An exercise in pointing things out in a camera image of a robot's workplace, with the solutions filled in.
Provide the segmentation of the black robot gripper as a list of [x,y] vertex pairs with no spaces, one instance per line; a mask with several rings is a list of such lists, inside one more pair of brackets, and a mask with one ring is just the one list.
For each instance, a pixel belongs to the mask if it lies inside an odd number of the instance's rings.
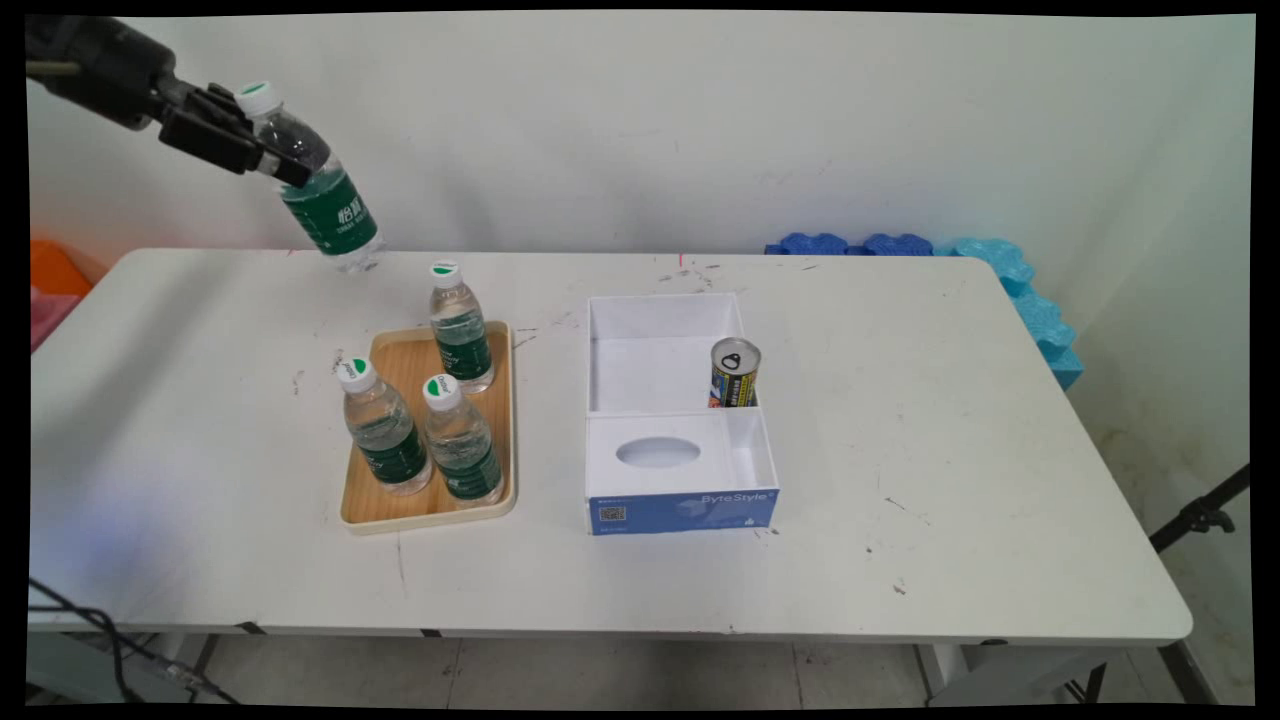
[[169,108],[160,86],[175,64],[168,46],[114,17],[26,17],[26,77],[50,94],[132,131],[159,120],[163,143],[237,176],[298,188],[310,181],[305,164],[253,136],[230,90],[178,82]]

